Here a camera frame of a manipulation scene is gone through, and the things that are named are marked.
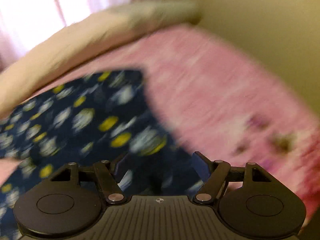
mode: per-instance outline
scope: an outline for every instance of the metal pin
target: metal pin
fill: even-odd
[[[114,193],[108,196],[108,199],[111,200],[112,202],[117,202],[121,201],[124,199],[124,196],[120,193]]]
[[[211,200],[211,196],[206,193],[201,193],[201,194],[196,195],[196,199],[199,201],[209,201],[209,200]]]

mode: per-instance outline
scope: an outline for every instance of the mattress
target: mattress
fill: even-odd
[[[149,106],[190,154],[200,151],[233,166],[257,162],[304,201],[308,221],[320,202],[318,118],[279,78],[212,34],[189,25],[160,30],[81,65],[35,95],[86,74],[125,68],[142,69]],[[0,160],[0,184],[16,165]]]

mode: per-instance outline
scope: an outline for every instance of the white sheer curtain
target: white sheer curtain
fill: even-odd
[[[93,12],[129,1],[0,0],[0,64],[9,66],[63,27]]]

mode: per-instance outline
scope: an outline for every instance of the bed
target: bed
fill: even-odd
[[[307,220],[320,201],[319,120],[281,80],[245,53],[191,25],[175,25],[107,52],[34,95],[86,74],[142,69],[156,116],[189,153],[233,166],[259,163],[295,192]],[[286,151],[276,134],[291,135]],[[0,160],[0,184],[18,162]]]

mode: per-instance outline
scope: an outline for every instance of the navy blue fabric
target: navy blue fabric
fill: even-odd
[[[192,195],[202,182],[191,156],[153,116],[140,71],[96,73],[19,105],[0,126],[0,158],[22,160],[0,192],[0,238],[21,234],[18,197],[65,163],[92,165],[128,153],[126,195]]]

